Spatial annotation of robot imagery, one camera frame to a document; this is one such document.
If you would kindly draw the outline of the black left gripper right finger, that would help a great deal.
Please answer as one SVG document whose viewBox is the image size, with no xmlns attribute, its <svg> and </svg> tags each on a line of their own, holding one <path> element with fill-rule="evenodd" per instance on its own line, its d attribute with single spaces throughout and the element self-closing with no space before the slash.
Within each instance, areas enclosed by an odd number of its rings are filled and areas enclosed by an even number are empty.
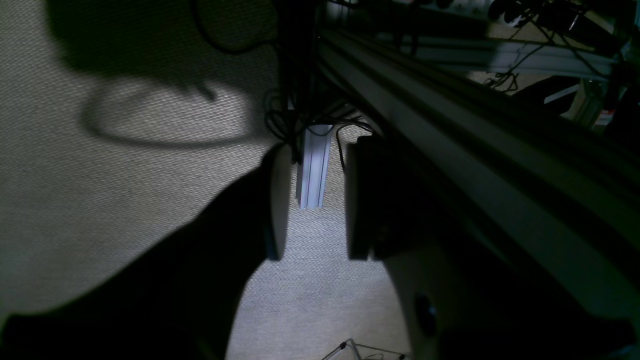
<svg viewBox="0 0 640 360">
<path fill-rule="evenodd" d="M 412 360 L 628 360 L 629 319 L 587 312 L 498 226 L 450 208 L 377 136 L 347 148 L 347 253 L 382 262 Z"/>
</svg>

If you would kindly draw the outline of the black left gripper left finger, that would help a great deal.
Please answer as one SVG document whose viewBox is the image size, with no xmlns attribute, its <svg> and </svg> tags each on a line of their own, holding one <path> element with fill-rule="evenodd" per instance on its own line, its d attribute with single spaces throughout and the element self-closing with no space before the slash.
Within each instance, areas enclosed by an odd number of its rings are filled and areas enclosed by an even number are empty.
<svg viewBox="0 0 640 360">
<path fill-rule="evenodd" d="M 14 314 L 3 360 L 222 360 L 247 282 L 279 261 L 290 209 L 291 150 L 261 163 L 91 291 Z"/>
</svg>

